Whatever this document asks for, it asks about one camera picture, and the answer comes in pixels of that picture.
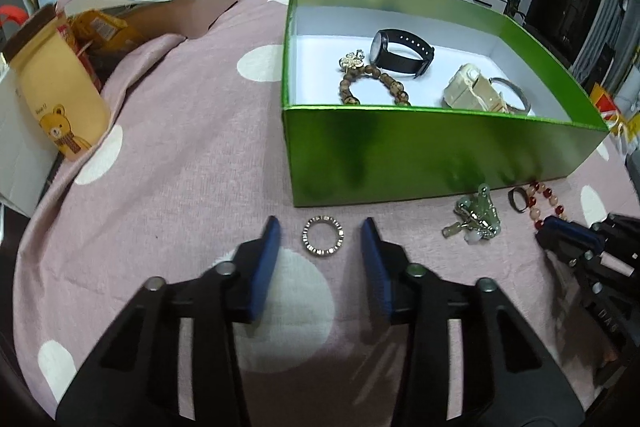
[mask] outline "black drawer handle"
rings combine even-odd
[[[493,8],[494,5],[493,4],[489,4],[487,2],[481,1],[481,0],[473,0],[474,3],[479,4],[480,6],[484,6],[485,8]]]

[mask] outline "black watch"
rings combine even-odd
[[[416,52],[422,60],[402,57],[391,53],[387,47],[389,42],[403,44]],[[434,49],[420,37],[402,30],[380,30],[373,37],[369,61],[383,70],[398,73],[413,73],[415,76],[423,74],[433,61]]]

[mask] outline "metal screw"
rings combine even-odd
[[[228,277],[236,272],[236,265],[231,261],[223,261],[222,263],[216,264],[216,272]]]
[[[482,279],[478,279],[476,285],[485,293],[493,292],[498,289],[498,285],[489,277],[482,277]]]
[[[158,276],[149,277],[149,279],[145,281],[145,288],[150,292],[155,292],[165,284],[166,284],[166,281],[162,277],[158,277]]]
[[[424,277],[427,274],[427,269],[422,264],[411,263],[406,267],[406,272],[407,275],[420,279],[420,277]]]

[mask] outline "yellow bear bag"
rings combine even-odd
[[[31,114],[66,158],[76,159],[107,130],[110,110],[76,54],[60,36],[64,14],[47,5],[5,44]]]

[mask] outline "silver bangle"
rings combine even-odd
[[[334,227],[335,231],[338,234],[338,239],[335,241],[335,245],[326,250],[322,250],[321,248],[313,247],[308,240],[309,229],[317,225],[318,223],[326,223]],[[319,257],[324,257],[325,255],[331,255],[340,250],[342,246],[342,242],[344,240],[344,230],[338,221],[330,216],[316,216],[312,217],[306,222],[305,228],[302,229],[302,244],[305,245],[305,248],[312,253],[313,255],[317,255]]]
[[[513,107],[513,105],[509,105],[508,103],[505,102],[507,109],[509,109],[509,112],[513,114],[524,114],[524,115],[529,114],[529,111],[531,110],[531,103],[529,102],[529,100],[527,100],[527,97],[524,96],[523,90],[521,90],[518,86],[516,86],[510,80],[507,80],[505,78],[499,78],[498,76],[494,76],[493,78],[489,79],[490,84],[493,84],[494,82],[496,82],[497,84],[502,84],[503,86],[509,87],[520,99],[520,101],[522,102],[522,105],[524,106],[524,109],[520,109],[519,107]]]

